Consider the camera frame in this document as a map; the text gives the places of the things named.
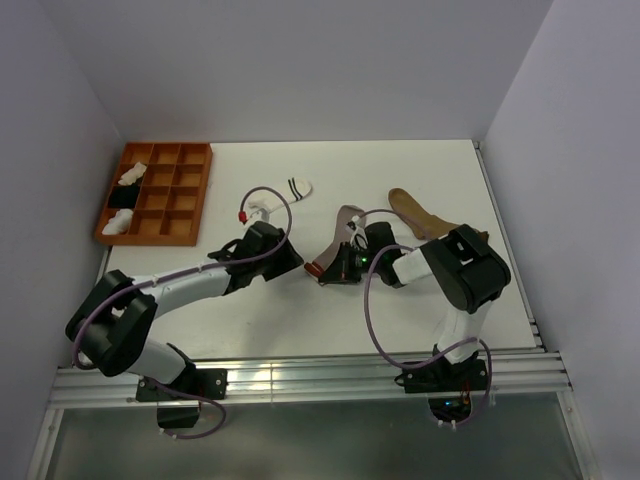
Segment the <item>grey sock with red cuff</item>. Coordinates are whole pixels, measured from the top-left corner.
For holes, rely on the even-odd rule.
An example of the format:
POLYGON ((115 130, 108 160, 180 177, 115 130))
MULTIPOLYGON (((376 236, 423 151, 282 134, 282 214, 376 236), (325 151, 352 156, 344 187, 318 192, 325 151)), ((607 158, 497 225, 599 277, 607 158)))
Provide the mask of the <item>grey sock with red cuff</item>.
POLYGON ((316 281, 336 259, 340 246, 351 241, 354 230, 348 224, 353 222, 357 227, 366 225, 366 221, 362 217, 363 214, 364 210, 354 205, 343 205, 339 208, 331 243, 315 259, 304 264, 305 271, 316 281))

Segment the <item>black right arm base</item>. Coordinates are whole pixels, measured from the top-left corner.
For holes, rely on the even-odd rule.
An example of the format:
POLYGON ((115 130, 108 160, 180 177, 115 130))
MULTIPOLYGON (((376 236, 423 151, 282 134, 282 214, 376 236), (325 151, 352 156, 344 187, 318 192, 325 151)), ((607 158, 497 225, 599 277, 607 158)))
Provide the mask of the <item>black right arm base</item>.
POLYGON ((420 369, 402 369, 394 383, 405 394, 446 394, 446 397, 430 398, 428 404, 437 421, 453 424, 472 416, 473 392, 483 391, 482 400, 488 400, 492 375, 491 364, 475 353, 457 364, 442 358, 420 369))

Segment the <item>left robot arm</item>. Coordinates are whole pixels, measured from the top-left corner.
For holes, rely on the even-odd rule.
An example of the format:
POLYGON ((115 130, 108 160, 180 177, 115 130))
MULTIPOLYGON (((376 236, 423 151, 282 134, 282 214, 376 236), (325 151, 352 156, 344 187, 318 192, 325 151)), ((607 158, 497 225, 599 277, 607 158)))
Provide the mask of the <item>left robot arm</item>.
POLYGON ((65 335, 73 352, 88 358, 89 368, 106 377, 151 378, 170 398, 183 399, 194 389, 195 366, 177 347, 149 338, 154 320, 230 295, 256 277, 270 281, 302 265, 286 232, 259 221, 197 266, 138 278, 118 269, 107 272, 69 320, 65 335))

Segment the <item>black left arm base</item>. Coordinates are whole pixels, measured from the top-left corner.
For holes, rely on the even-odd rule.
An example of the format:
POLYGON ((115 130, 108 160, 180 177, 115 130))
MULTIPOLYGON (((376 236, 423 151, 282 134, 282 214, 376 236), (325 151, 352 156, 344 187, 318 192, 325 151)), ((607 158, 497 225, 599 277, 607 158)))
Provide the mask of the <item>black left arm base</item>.
POLYGON ((181 375, 172 384, 164 385, 143 377, 136 390, 138 403, 154 403, 156 422, 162 433, 177 439, 199 439, 219 431, 226 422, 227 412, 220 403, 226 397, 228 370, 198 369, 181 375), (201 433, 189 433, 203 413, 204 406, 220 413, 217 423, 201 433))

